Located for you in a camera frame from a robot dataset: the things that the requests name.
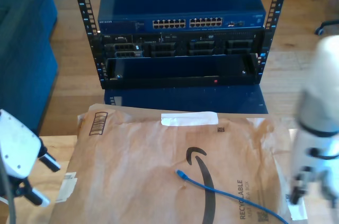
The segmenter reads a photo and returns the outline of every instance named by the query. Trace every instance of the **blue couch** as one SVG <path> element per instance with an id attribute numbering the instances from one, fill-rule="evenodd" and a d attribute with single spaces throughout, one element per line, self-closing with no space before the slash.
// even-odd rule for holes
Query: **blue couch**
<path id="1" fill-rule="evenodd" d="M 0 109 L 36 133 L 57 73 L 56 19 L 53 0 L 0 0 Z"/>

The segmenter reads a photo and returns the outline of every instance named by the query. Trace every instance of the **wooden table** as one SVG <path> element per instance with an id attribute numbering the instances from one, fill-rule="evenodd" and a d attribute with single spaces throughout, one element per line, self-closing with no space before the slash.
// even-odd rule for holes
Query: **wooden table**
<path id="1" fill-rule="evenodd" d="M 72 156 L 77 137 L 76 136 L 55 136 L 42 137 L 48 152 L 61 164 L 61 170 L 53 173 L 41 162 L 36 162 L 32 173 L 29 176 L 31 184 L 46 195 L 51 204 L 46 207 L 36 207 L 25 198 L 15 199 L 17 224 L 48 224 L 49 219 L 58 197 L 61 183 L 64 179 L 69 160 Z M 305 205 L 308 215 L 308 223 L 332 223 L 331 213 L 328 209 L 328 202 L 320 198 L 318 193 L 319 184 L 310 185 L 310 193 L 305 197 Z M 7 205 L 0 204 L 0 224 L 5 224 L 8 216 Z"/>

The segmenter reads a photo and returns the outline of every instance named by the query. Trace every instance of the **chair leg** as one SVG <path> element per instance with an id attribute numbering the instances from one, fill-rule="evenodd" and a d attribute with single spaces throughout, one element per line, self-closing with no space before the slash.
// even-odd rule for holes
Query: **chair leg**
<path id="1" fill-rule="evenodd" d="M 339 24 L 339 20 L 328 20 L 324 21 L 321 26 L 315 31 L 315 35 L 322 35 L 324 33 L 323 28 L 328 25 Z"/>

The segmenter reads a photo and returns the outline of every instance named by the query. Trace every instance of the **barcode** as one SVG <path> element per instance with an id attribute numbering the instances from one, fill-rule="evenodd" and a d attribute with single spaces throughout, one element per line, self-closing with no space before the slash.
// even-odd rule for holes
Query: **barcode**
<path id="1" fill-rule="evenodd" d="M 104 132 L 106 119 L 107 119 L 107 112 L 99 112 L 95 113 L 94 121 L 91 127 L 90 136 L 91 135 L 102 135 Z"/>
<path id="2" fill-rule="evenodd" d="M 269 215 L 267 212 L 257 212 L 258 222 L 266 222 L 269 220 Z"/>

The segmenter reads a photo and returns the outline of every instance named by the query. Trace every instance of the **brown paper mailer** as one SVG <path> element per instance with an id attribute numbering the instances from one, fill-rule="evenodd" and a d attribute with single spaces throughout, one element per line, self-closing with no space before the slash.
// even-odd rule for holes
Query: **brown paper mailer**
<path id="1" fill-rule="evenodd" d="M 286 203 L 287 129 L 271 118 L 219 118 L 218 125 L 163 126 L 112 109 L 82 117 L 67 172 L 77 184 L 56 204 L 56 223 L 280 223 L 242 201 L 207 192 L 189 178 L 249 199 L 291 222 Z"/>

